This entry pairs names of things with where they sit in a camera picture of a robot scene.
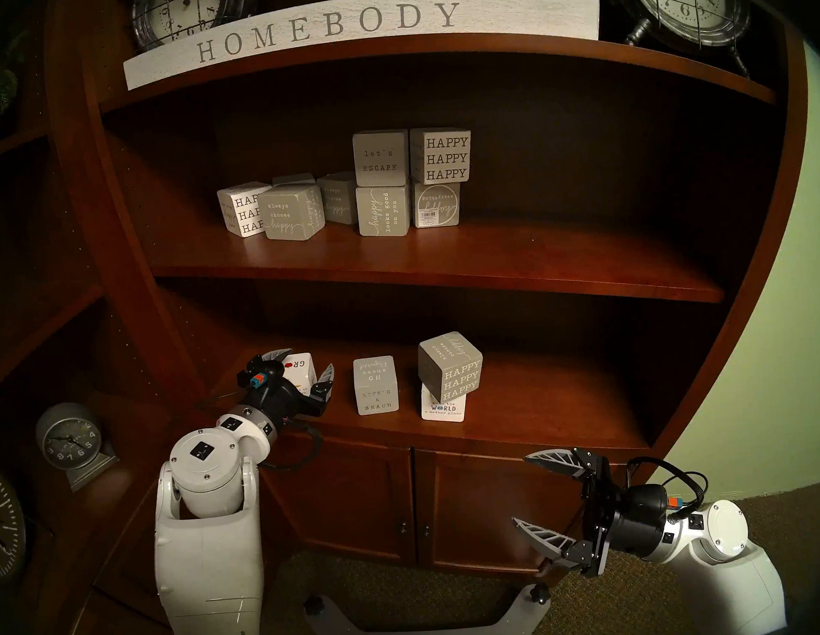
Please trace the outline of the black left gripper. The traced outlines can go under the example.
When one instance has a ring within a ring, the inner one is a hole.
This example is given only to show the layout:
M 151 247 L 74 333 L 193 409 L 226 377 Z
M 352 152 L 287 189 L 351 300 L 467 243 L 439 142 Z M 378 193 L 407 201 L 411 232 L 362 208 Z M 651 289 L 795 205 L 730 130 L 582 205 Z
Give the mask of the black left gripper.
M 334 386 L 334 365 L 330 363 L 311 386 L 309 396 L 301 394 L 279 371 L 291 354 L 292 349 L 283 349 L 257 355 L 257 371 L 252 373 L 250 387 L 241 399 L 243 407 L 261 412 L 274 425 L 299 414 L 319 418 L 323 414 L 322 403 L 328 403 Z

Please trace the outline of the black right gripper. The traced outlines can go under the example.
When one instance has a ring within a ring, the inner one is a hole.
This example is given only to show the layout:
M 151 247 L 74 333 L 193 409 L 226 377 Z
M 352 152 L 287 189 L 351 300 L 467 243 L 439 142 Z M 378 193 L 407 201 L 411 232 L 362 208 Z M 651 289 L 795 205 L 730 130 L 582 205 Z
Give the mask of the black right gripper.
M 668 510 L 663 485 L 620 487 L 612 480 L 607 458 L 584 448 L 541 450 L 525 456 L 525 462 L 574 480 L 584 479 L 587 540 L 512 519 L 518 533 L 546 561 L 537 576 L 557 568 L 579 568 L 582 573 L 600 576 L 609 549 L 645 558 L 662 542 Z

